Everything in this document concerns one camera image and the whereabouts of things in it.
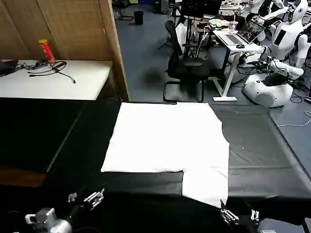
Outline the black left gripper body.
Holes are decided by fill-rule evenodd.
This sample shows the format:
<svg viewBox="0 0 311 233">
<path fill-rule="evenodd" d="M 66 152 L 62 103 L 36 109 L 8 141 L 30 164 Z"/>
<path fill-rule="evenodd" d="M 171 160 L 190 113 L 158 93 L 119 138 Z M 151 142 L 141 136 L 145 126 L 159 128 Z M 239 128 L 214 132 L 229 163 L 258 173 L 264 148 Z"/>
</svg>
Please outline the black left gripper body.
<svg viewBox="0 0 311 233">
<path fill-rule="evenodd" d="M 88 204 L 76 204 L 74 205 L 68 214 L 68 222 L 77 222 L 84 213 L 90 210 L 90 205 Z"/>
</svg>

